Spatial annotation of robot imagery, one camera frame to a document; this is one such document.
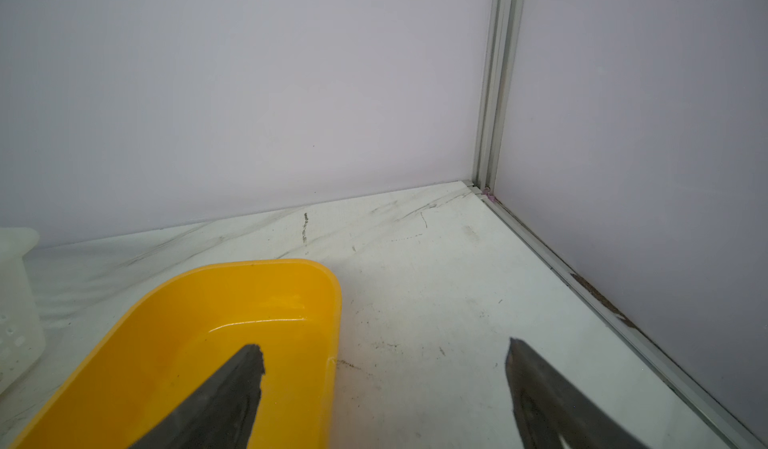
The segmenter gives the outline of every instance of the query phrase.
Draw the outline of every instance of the white plastic basket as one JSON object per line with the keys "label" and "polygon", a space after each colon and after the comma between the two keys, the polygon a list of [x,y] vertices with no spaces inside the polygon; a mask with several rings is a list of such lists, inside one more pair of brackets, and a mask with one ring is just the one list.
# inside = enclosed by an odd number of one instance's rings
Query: white plastic basket
{"label": "white plastic basket", "polygon": [[40,240],[34,229],[0,228],[0,393],[45,349],[22,256]]}

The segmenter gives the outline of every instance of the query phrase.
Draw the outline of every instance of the white marble tabletop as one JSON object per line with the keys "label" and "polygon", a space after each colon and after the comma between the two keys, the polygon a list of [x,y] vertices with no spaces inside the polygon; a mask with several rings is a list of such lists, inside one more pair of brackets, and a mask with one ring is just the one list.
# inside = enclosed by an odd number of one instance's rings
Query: white marble tabletop
{"label": "white marble tabletop", "polygon": [[31,252],[48,346],[0,395],[0,447],[163,281],[285,257],[326,265],[342,287],[331,447],[520,447],[510,336],[645,444],[725,447],[463,183]]}

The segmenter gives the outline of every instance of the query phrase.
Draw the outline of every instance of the marble surface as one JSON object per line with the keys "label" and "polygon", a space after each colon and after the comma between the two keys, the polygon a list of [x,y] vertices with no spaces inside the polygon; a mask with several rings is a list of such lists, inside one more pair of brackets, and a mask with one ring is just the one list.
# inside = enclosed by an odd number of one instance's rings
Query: marble surface
{"label": "marble surface", "polygon": [[321,262],[342,287],[331,447],[520,447],[510,336],[645,444],[725,447],[463,183],[31,252],[48,347],[0,395],[0,447],[163,281],[286,257]]}

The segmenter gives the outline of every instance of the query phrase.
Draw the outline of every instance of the yellow plastic container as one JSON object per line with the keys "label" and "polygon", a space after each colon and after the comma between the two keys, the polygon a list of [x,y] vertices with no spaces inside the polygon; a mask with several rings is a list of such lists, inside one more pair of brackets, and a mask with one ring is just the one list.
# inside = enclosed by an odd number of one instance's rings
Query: yellow plastic container
{"label": "yellow plastic container", "polygon": [[140,300],[12,447],[126,449],[245,344],[266,375],[248,447],[325,447],[341,290],[302,259],[188,271]]}

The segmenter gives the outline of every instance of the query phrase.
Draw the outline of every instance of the yellow basin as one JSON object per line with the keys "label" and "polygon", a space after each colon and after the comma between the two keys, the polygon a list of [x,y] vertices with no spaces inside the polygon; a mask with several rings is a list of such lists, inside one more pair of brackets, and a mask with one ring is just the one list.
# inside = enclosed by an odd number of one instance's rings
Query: yellow basin
{"label": "yellow basin", "polygon": [[246,344],[266,375],[248,447],[325,447],[341,290],[302,259],[185,272],[118,321],[12,447],[125,449]]}

